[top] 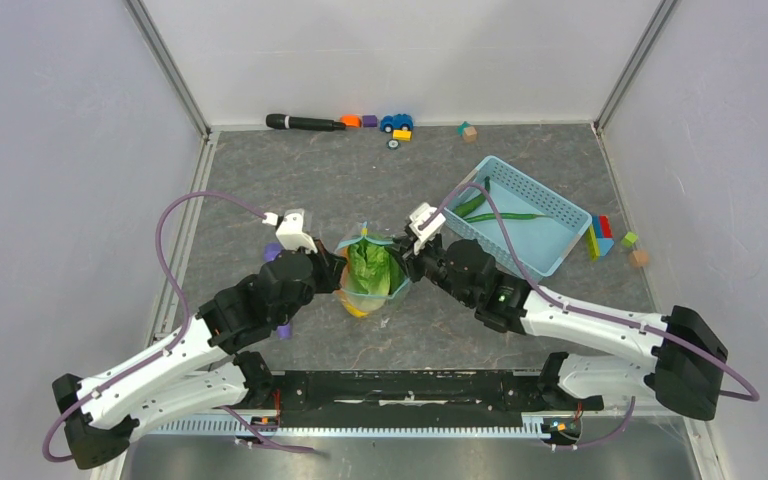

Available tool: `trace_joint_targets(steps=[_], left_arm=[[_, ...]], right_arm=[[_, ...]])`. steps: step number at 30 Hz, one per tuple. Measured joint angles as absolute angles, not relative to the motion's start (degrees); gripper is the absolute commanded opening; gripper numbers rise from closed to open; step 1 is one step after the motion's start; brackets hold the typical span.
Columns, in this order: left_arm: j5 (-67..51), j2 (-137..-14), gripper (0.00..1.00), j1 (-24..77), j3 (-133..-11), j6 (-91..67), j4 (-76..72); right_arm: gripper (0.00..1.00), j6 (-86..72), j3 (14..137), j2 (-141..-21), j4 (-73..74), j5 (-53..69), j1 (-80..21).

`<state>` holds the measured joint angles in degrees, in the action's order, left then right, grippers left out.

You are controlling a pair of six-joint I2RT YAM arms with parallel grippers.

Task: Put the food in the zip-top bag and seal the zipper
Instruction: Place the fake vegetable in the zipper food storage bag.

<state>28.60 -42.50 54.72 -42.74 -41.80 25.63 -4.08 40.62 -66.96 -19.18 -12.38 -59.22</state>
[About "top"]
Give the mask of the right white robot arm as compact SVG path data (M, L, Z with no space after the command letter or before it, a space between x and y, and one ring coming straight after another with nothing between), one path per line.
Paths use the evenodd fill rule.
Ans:
M591 397L638 396L696 420L716 414L728 350L694 310L641 313L583 302L500 270L475 240L422 248L397 239L393 255L414 282L422 278L470 308L500 333L549 337L597 350L595 356L552 354L537 382L540 400L562 408Z

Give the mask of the thin green toy pepper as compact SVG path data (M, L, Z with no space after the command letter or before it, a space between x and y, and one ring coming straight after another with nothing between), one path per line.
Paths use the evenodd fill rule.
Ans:
M538 213L500 213L499 217L502 220L516 220L516 221L529 221L529 220L535 220L540 218L551 218L548 215L545 214L538 214ZM484 221L493 221L496 220L496 214L494 213L485 213L485 214L479 214L474 215L470 217L464 218L464 221L467 223L478 223L478 222L484 222Z

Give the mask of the yellow toy mango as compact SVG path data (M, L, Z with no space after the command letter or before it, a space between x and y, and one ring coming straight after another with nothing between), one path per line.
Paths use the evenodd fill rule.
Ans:
M350 315L355 318L364 318L369 315L368 312L362 311L350 303L343 303L343 307Z

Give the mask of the curved green toy bean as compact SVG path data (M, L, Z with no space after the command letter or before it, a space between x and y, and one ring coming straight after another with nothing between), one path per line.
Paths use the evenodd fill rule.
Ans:
M483 180L483 188L485 190L484 193L479 192L473 198L463 201L453 207L453 213L460 218L467 218L471 213L481 207L486 202L486 193L489 193L491 189L491 183L488 177L485 177Z

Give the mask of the clear zip top bag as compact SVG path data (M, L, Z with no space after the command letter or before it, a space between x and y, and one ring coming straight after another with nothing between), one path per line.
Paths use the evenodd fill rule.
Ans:
M409 292L411 281L393 247L391 236L367 222L356 224L337 244L335 253L346 261L337 295L350 315L364 318L395 307Z

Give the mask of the green toy cabbage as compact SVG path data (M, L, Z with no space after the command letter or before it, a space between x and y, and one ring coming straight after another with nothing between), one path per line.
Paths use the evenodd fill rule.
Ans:
M373 298L396 293L405 274L388 250L388 245L361 239L347 248L349 290Z

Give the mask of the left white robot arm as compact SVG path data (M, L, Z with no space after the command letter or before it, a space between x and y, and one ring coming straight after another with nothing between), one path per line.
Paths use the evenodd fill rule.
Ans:
M165 339L95 376L52 384L78 469L115 459L148 431L221 406L272 406L275 381L251 345L286 325L317 294L340 288L343 256L282 251L259 272L218 292Z

